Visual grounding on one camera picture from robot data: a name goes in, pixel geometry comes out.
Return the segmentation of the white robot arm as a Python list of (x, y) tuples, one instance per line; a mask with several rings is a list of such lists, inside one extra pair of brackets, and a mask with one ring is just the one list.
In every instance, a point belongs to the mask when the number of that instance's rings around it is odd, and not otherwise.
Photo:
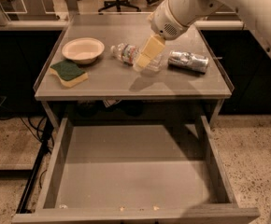
[(271, 58), (271, 0), (163, 0), (149, 16), (154, 34), (135, 56), (134, 68), (142, 70), (165, 46), (202, 17), (221, 6), (232, 9)]

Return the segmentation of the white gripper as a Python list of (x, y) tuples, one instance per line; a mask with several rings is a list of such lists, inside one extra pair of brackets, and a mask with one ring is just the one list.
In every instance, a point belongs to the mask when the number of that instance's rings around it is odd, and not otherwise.
[(151, 35), (134, 58), (133, 68), (145, 69), (165, 48), (165, 40), (175, 40), (184, 34), (197, 19), (188, 0), (164, 0), (152, 13)]

